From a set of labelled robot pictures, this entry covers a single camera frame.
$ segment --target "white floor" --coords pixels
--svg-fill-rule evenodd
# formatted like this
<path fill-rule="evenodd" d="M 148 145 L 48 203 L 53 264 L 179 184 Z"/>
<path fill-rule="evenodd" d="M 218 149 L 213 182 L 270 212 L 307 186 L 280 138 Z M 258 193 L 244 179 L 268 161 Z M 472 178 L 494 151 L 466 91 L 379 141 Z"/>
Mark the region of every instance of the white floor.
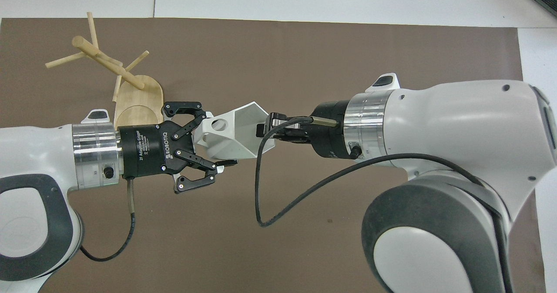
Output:
<path fill-rule="evenodd" d="M 557 102 L 557 18 L 532 0 L 0 0 L 2 17 L 203 17 L 518 27 L 524 81 Z M 537 187 L 547 292 L 557 292 L 557 171 Z"/>

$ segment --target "wooden base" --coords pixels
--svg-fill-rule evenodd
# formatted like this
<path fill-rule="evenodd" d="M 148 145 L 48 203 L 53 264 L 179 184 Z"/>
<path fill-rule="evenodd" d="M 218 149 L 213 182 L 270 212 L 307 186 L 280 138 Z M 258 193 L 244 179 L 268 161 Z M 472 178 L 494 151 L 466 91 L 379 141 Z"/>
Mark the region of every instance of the wooden base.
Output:
<path fill-rule="evenodd" d="M 114 111 L 114 128 L 163 122 L 161 108 L 164 99 L 161 85 L 147 75 L 135 77 L 145 83 L 145 87 L 140 91 L 127 81 L 120 85 Z"/>

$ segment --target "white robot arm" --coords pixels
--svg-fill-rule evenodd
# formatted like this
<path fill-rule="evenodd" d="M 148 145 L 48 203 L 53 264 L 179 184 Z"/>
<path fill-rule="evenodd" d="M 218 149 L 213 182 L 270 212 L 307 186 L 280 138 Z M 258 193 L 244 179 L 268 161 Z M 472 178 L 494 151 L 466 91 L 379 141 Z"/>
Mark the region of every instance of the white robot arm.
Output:
<path fill-rule="evenodd" d="M 228 123 L 231 113 L 207 120 Z M 286 125 L 273 137 L 312 144 L 322 157 L 355 159 L 361 162 L 356 168 L 377 162 L 408 172 L 409 182 L 374 200 L 362 223 L 368 264 L 387 291 L 513 291 L 509 232 L 535 184 L 557 162 L 555 120 L 543 93 L 503 80 L 412 91 L 400 89 L 389 73 L 348 101 L 320 104 L 311 116 L 338 124 L 289 126 L 290 118 L 271 113 L 263 132 Z M 246 127 L 230 128 L 244 135 L 237 132 Z M 202 125 L 195 136 L 216 139 L 211 149 L 223 145 L 214 135 L 226 133 Z M 253 142 L 237 141 L 247 148 Z M 212 158 L 230 158 L 225 150 L 213 152 Z M 466 179 L 454 166 L 423 159 L 424 154 L 473 176 Z M 291 206 L 259 224 L 270 225 Z"/>
<path fill-rule="evenodd" d="M 254 103 L 212 117 L 200 103 L 167 102 L 163 113 L 194 119 L 114 131 L 97 111 L 80 125 L 0 129 L 0 292 L 37 291 L 76 253 L 82 227 L 69 190 L 165 173 L 176 193 L 185 192 L 214 183 L 236 159 L 260 159 L 274 140 L 358 162 L 342 174 L 375 162 L 408 172 L 409 182 L 374 200 L 362 223 L 364 253 L 387 291 L 511 292 L 507 236 L 557 162 L 549 102 L 521 81 L 412 91 L 385 74 L 297 124 Z M 272 138 L 259 146 L 263 136 Z M 224 160 L 197 156 L 194 142 Z M 185 167 L 205 176 L 181 176 Z"/>

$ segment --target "wooden stand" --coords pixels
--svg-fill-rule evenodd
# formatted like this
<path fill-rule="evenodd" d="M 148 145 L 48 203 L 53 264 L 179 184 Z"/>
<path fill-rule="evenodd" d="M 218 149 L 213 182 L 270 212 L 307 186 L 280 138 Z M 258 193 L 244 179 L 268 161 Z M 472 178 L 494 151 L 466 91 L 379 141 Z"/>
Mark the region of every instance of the wooden stand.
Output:
<path fill-rule="evenodd" d="M 99 49 L 92 13 L 87 13 L 87 20 L 89 22 L 92 43 L 89 43 L 83 37 L 74 37 L 72 45 L 81 50 L 81 52 L 48 62 L 45 64 L 46 67 L 57 67 L 82 57 L 89 57 L 117 75 L 112 99 L 116 102 L 114 128 L 129 125 L 159 124 L 163 122 L 161 108 L 164 104 L 164 99 L 161 85 L 152 77 L 133 75 L 130 72 L 133 67 L 149 54 L 149 51 L 144 51 L 124 68 L 123 63 L 108 57 Z"/>
<path fill-rule="evenodd" d="M 136 75 L 145 88 L 141 91 L 125 81 L 120 85 L 114 112 L 114 128 L 129 125 L 149 125 L 163 122 L 163 90 L 147 75 Z"/>

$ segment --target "wooden dowel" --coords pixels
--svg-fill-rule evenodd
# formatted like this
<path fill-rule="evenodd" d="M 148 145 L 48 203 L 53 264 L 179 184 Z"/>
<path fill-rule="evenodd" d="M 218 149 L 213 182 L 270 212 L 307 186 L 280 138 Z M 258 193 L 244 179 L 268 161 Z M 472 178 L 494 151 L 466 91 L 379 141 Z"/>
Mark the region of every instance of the wooden dowel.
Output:
<path fill-rule="evenodd" d="M 116 77 L 116 85 L 114 85 L 114 94 L 112 95 L 112 101 L 116 102 L 118 100 L 118 92 L 120 92 L 120 84 L 122 83 L 122 75 Z"/>
<path fill-rule="evenodd" d="M 126 71 L 131 71 L 138 63 L 141 62 L 141 60 L 143 60 L 143 58 L 147 57 L 148 54 L 149 54 L 149 51 L 143 51 L 143 53 L 141 55 L 139 55 L 139 57 L 137 57 L 134 61 L 132 61 L 126 67 Z"/>
<path fill-rule="evenodd" d="M 93 21 L 93 13 L 87 13 L 87 21 L 89 22 L 89 31 L 91 31 L 91 41 L 93 46 L 99 47 L 99 41 L 97 41 L 97 31 L 95 30 L 95 22 Z"/>
<path fill-rule="evenodd" d="M 145 83 L 143 83 L 141 80 L 137 79 L 135 77 L 135 75 L 129 73 L 123 67 L 120 67 L 119 65 L 115 65 L 114 63 L 110 63 L 106 60 L 103 60 L 103 59 L 100 59 L 99 57 L 97 57 L 96 55 L 98 53 L 101 53 L 101 54 L 104 54 L 104 53 L 102 51 L 100 51 L 98 48 L 94 47 L 91 43 L 89 43 L 89 41 L 87 41 L 83 37 L 76 36 L 76 37 L 74 37 L 74 39 L 72 39 L 71 43 L 74 47 L 79 48 L 86 55 L 93 58 L 95 61 L 97 61 L 98 63 L 103 65 L 105 68 L 109 69 L 110 71 L 112 71 L 114 74 L 122 75 L 122 78 L 125 81 L 127 81 L 128 83 L 130 83 L 131 85 L 133 85 L 135 88 L 141 90 L 145 87 Z"/>
<path fill-rule="evenodd" d="M 100 58 L 100 59 L 106 60 L 106 61 L 108 61 L 108 62 L 110 62 L 110 63 L 114 63 L 115 65 L 119 65 L 120 67 L 122 67 L 122 66 L 124 65 L 124 64 L 121 63 L 120 61 L 117 61 L 116 59 L 113 59 L 113 58 L 111 58 L 111 57 L 108 57 L 108 56 L 105 55 L 104 53 L 97 53 L 95 56 L 98 57 L 98 58 Z"/>
<path fill-rule="evenodd" d="M 68 57 L 57 59 L 55 61 L 47 62 L 44 65 L 48 69 L 50 69 L 51 67 L 58 67 L 61 64 L 64 64 L 64 63 L 70 62 L 70 61 L 74 61 L 74 60 L 80 59 L 82 57 L 87 57 L 87 55 L 85 53 L 77 53 L 77 54 L 73 54 L 73 55 L 68 56 Z"/>

